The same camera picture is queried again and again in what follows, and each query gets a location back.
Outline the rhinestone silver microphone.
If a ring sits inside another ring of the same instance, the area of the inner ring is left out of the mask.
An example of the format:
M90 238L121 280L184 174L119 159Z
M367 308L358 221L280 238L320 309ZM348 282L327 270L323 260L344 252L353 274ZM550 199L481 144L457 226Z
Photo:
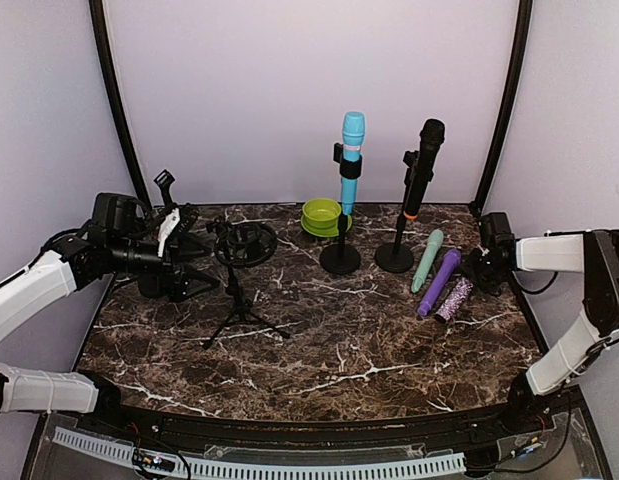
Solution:
M443 324L450 322L463 303L469 298L473 288L474 284L471 280L466 277L459 278L440 308L436 311L434 319Z

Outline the purple microphone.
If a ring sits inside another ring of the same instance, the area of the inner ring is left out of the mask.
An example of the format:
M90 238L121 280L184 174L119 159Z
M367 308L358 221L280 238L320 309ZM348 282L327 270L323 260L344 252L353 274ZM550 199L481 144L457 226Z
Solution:
M438 273L417 308L417 314L420 317L426 317L432 310L449 278L460 265L461 257L462 254L458 249L451 249L444 255Z

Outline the mint green microphone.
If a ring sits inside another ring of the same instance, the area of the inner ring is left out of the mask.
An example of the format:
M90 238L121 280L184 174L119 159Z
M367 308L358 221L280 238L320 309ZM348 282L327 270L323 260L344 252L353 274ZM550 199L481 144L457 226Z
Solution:
M429 272L436 259L438 251L444 242L444 233L440 229L433 230L426 243L425 250L420 258L420 262L412 278L411 292L417 293L425 284Z

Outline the light blue microphone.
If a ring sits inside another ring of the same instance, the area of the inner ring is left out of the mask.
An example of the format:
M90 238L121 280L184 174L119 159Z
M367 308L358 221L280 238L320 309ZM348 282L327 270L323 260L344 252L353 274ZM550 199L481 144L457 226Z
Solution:
M340 162L341 207L350 215L356 200L358 178L361 175L361 149L365 138L365 116L358 111L345 114L342 127L342 160Z

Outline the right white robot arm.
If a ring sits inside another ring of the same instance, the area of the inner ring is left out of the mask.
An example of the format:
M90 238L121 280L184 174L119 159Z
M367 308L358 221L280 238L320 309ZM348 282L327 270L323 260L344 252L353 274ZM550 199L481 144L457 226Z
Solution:
M560 304L579 307L561 337L509 388L499 424L510 434L534 422L550 397L577 380L619 341L619 229L587 229L517 238L496 231L473 249L460 267L476 288L497 294L502 282L520 274L552 273L558 281L549 294L567 295Z

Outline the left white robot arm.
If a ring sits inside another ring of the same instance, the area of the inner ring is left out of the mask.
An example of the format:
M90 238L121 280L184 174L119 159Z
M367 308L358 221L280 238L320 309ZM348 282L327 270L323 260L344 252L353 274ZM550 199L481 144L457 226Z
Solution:
M189 205L168 204L151 218L135 197L98 194L82 227L52 236L29 264L0 282L0 343L46 307L106 275L129 274L142 295L171 302L218 288L218 279L188 264L209 252L193 248L188 231L196 219ZM130 427L130 415L119 402L119 389L98 374L0 362L0 414L90 413L106 434L120 436Z

